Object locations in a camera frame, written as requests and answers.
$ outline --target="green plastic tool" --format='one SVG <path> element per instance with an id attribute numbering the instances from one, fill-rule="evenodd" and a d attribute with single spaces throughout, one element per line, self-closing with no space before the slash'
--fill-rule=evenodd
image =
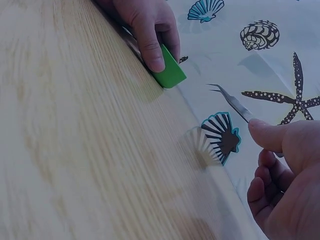
<path id="1" fill-rule="evenodd" d="M 161 87 L 171 89 L 187 78 L 174 57 L 168 51 L 165 45 L 161 44 L 161 50 L 165 63 L 165 69 L 162 72 L 152 72 L 151 74 Z"/>

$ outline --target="patterned fabric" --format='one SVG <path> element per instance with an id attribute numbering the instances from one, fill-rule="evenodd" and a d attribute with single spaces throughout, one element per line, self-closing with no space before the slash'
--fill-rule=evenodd
<path id="1" fill-rule="evenodd" d="M 168 0 L 168 4 L 176 16 L 180 66 L 187 75 L 179 88 L 251 216 L 247 189 L 261 149 L 248 124 L 221 94 L 210 91 L 209 84 L 222 86 L 255 117 L 273 125 L 320 120 L 320 1 Z M 266 239 L 258 227 L 257 231 Z"/>

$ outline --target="blue seashell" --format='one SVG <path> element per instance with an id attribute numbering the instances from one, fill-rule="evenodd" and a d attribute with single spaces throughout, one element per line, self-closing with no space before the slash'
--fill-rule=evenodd
<path id="1" fill-rule="evenodd" d="M 239 152 L 241 138 L 239 128 L 233 128 L 228 112 L 211 115 L 201 124 L 201 129 L 209 139 L 222 165 L 225 165 L 231 153 Z"/>
<path id="2" fill-rule="evenodd" d="M 223 0 L 199 0 L 190 8 L 188 20 L 199 20 L 200 23 L 210 22 L 224 6 Z"/>

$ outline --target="light wood surface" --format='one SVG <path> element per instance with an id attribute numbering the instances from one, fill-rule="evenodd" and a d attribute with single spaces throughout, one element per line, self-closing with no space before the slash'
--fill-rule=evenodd
<path id="1" fill-rule="evenodd" d="M 0 1 L 0 240 L 257 239 L 195 125 L 89 0 Z"/>

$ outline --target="dark starfish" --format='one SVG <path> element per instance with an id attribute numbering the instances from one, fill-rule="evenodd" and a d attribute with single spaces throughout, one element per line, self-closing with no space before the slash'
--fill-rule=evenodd
<path id="1" fill-rule="evenodd" d="M 302 72 L 301 62 L 298 55 L 293 53 L 293 68 L 294 68 L 294 85 L 296 90 L 295 99 L 282 95 L 280 93 L 265 92 L 265 91 L 244 91 L 241 94 L 253 99 L 266 100 L 279 104 L 287 103 L 292 104 L 293 107 L 287 116 L 281 121 L 280 125 L 288 124 L 294 119 L 297 112 L 302 112 L 306 120 L 313 120 L 308 108 L 320 106 L 320 96 L 311 98 L 309 100 L 302 100 L 303 88 L 304 88 L 304 76 Z"/>

